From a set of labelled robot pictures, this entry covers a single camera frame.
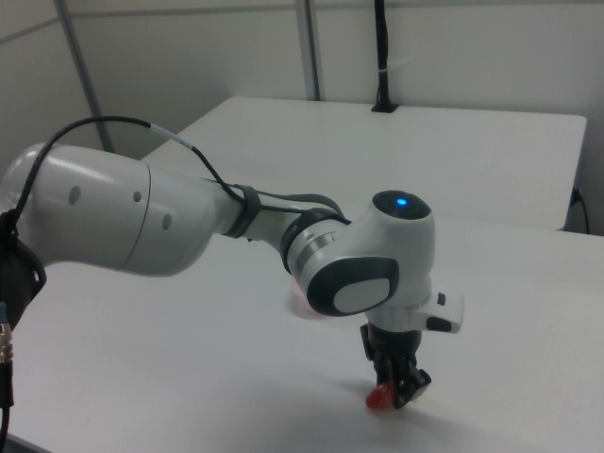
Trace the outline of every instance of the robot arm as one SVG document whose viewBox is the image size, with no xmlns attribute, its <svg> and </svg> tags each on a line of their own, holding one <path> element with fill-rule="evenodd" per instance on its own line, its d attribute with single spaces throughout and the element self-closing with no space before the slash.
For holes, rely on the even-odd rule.
<svg viewBox="0 0 604 453">
<path fill-rule="evenodd" d="M 2 211 L 16 205 L 41 147 L 30 147 L 9 167 Z M 366 312 L 369 324 L 361 333 L 377 383 L 415 378 L 412 389 L 395 386 L 396 407 L 418 396 L 429 384 L 415 368 L 419 330 L 456 332 L 463 316 L 460 298 L 431 289 L 434 219 L 428 205 L 408 193 L 378 193 L 350 224 L 319 195 L 257 197 L 262 208 L 240 231 L 243 237 L 275 248 L 318 312 Z M 213 181 L 57 145 L 17 227 L 43 265 L 70 260 L 170 276 L 195 262 L 212 234 L 232 233 L 245 209 Z"/>
</svg>

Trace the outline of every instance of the white wall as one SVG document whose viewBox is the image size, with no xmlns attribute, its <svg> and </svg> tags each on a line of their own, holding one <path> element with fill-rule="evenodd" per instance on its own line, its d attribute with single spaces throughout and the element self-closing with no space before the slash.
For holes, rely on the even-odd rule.
<svg viewBox="0 0 604 453">
<path fill-rule="evenodd" d="M 307 99 L 294 0 L 68 2 L 101 110 L 179 131 L 233 95 Z M 161 139 L 110 126 L 141 158 Z"/>
<path fill-rule="evenodd" d="M 374 102 L 373 2 L 316 4 L 326 100 Z M 386 15 L 391 63 L 409 60 L 390 76 L 393 100 L 587 117 L 577 185 L 592 231 L 604 234 L 604 5 L 387 8 Z M 583 230 L 578 206 L 571 227 Z"/>
<path fill-rule="evenodd" d="M 54 2 L 0 0 L 0 176 L 34 143 L 90 116 Z M 98 148 L 96 130 L 63 143 Z"/>
</svg>

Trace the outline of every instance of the white table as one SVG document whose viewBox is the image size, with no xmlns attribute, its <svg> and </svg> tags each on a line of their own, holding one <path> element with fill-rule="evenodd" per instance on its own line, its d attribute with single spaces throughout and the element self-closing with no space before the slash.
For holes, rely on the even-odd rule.
<svg viewBox="0 0 604 453">
<path fill-rule="evenodd" d="M 433 277 L 464 326 L 424 335 L 433 384 L 376 416 L 365 319 L 309 315 L 265 244 L 216 237 L 172 278 L 60 264 L 14 333 L 10 432 L 58 452 L 602 451 L 602 275 L 602 238 L 437 216 Z"/>
<path fill-rule="evenodd" d="M 413 107 L 389 115 L 361 104 L 235 97 L 183 136 L 228 180 L 269 192 L 314 190 L 359 204 L 396 188 L 442 215 L 554 230 L 564 226 L 585 123 L 571 115 Z M 167 143 L 146 160 L 176 168 L 178 148 Z"/>
</svg>

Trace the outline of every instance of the red object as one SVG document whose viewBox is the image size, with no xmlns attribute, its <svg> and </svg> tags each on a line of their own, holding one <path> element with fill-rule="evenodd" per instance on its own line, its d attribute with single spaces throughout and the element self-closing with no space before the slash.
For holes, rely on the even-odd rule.
<svg viewBox="0 0 604 453">
<path fill-rule="evenodd" d="M 391 381 L 379 384 L 367 397 L 365 404 L 372 411 L 385 411 L 394 406 L 394 385 Z"/>
</svg>

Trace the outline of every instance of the black cable strap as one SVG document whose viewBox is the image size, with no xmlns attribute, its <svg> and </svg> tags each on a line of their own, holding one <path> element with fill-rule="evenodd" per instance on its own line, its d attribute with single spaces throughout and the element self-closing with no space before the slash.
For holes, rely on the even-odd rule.
<svg viewBox="0 0 604 453">
<path fill-rule="evenodd" d="M 241 238 L 249 228 L 250 224 L 254 222 L 254 219 L 262 208 L 262 203 L 260 202 L 258 192 L 256 192 L 253 187 L 242 186 L 240 184 L 235 184 L 235 187 L 243 191 L 243 197 L 245 198 L 243 211 L 230 230 L 223 234 L 223 236 L 237 239 Z"/>
</svg>

